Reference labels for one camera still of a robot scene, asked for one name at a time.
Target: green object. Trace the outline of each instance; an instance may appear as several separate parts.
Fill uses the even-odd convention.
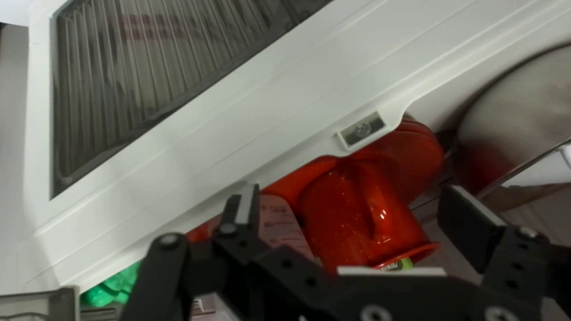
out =
[[[139,266],[141,264],[134,264],[89,289],[82,295],[82,303],[95,309],[102,309],[112,303],[125,305],[130,298],[132,287],[137,282]]]

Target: white wall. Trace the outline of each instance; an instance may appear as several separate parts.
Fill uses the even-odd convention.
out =
[[[0,295],[18,286],[18,239],[27,234],[21,202],[27,41],[23,27],[0,34]]]

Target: small label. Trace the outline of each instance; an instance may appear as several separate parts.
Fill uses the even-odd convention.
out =
[[[385,123],[380,120],[377,113],[369,114],[368,118],[360,120],[359,123],[344,129],[341,138],[346,146],[353,146],[366,138],[373,136],[375,132],[382,130]]]

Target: screw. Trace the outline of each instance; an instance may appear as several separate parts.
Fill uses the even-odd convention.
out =
[[[521,227],[521,229],[519,229],[519,234],[525,236],[525,237],[528,237],[528,239],[539,237],[539,232],[534,230],[534,229],[530,229],[530,227]]]
[[[360,311],[360,321],[393,321],[393,314],[378,305],[368,305]]]
[[[237,232],[237,227],[232,225],[232,223],[223,223],[223,225],[218,227],[218,232],[221,236],[234,236]]]
[[[171,248],[178,243],[180,236],[178,234],[166,234],[161,237],[161,246],[162,248]]]
[[[485,309],[485,321],[519,321],[516,314],[505,307],[489,307]]]

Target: metal grate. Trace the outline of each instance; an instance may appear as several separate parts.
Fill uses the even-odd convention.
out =
[[[328,2],[71,2],[55,18],[55,195]]]

